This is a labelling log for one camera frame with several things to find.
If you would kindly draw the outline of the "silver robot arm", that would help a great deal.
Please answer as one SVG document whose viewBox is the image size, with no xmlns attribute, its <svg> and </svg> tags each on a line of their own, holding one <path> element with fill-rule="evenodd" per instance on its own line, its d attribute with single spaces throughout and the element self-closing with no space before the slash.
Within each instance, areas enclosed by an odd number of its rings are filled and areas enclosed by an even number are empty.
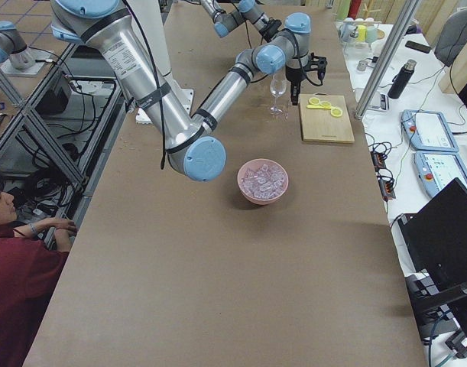
<svg viewBox="0 0 467 367">
<path fill-rule="evenodd" d="M 245 23 L 252 24 L 262 36 L 265 36 L 268 27 L 274 21 L 254 0 L 240 1 L 231 12 L 223 9 L 217 1 L 199 1 L 199 4 L 212 19 L 214 30 L 219 37 L 226 37 Z"/>
<path fill-rule="evenodd" d="M 256 73 L 276 73 L 292 60 L 304 69 L 311 19 L 295 12 L 270 41 L 242 51 L 201 106 L 189 114 L 159 71 L 135 9 L 124 1 L 52 1 L 54 37 L 100 52 L 138 106 L 162 134 L 163 161 L 195 181 L 218 177 L 226 151 L 211 134 Z"/>
</svg>

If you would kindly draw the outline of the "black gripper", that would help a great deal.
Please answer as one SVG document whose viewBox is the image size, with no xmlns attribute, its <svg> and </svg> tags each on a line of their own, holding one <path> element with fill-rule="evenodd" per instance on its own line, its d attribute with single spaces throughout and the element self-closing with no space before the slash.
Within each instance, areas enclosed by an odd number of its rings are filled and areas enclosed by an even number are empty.
<svg viewBox="0 0 467 367">
<path fill-rule="evenodd" d="M 294 106 L 298 105 L 300 84 L 304 80 L 303 70 L 285 66 L 286 79 L 290 82 L 290 101 Z"/>
</svg>

